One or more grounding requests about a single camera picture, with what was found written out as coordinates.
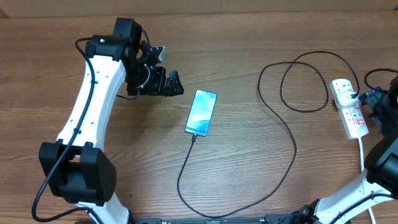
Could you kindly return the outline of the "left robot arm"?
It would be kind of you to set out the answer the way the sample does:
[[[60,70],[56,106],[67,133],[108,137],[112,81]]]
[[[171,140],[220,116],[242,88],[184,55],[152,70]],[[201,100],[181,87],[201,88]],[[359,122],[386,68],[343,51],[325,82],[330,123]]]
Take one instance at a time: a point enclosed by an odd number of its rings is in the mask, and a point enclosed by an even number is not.
[[[118,91],[126,98],[177,96],[184,92],[176,71],[162,66],[164,47],[153,47],[135,20],[119,17],[111,35],[85,39],[84,79],[70,117],[55,142],[43,142],[39,161],[43,188],[84,211],[94,223],[132,223],[131,211],[119,201],[117,173],[104,153],[104,137]]]

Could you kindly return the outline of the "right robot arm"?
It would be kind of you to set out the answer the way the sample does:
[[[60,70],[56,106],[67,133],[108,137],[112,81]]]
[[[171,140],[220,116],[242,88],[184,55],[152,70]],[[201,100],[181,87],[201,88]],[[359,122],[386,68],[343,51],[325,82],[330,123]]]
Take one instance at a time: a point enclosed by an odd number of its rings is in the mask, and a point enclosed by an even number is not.
[[[287,223],[348,223],[372,206],[397,198],[397,80],[388,91],[379,87],[352,98],[347,79],[333,80],[331,92],[348,139],[358,141],[368,134],[361,106],[371,109],[371,118],[384,136],[369,152],[361,154],[361,173],[333,195],[304,205],[283,219]]]

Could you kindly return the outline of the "Samsung Galaxy smartphone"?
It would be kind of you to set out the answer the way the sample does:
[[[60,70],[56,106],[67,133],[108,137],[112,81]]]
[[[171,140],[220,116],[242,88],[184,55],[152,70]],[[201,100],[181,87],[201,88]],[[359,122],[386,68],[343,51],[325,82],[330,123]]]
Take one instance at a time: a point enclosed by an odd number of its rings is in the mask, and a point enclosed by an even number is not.
[[[185,132],[197,136],[208,135],[211,118],[216,105],[217,94],[197,90],[185,125]]]

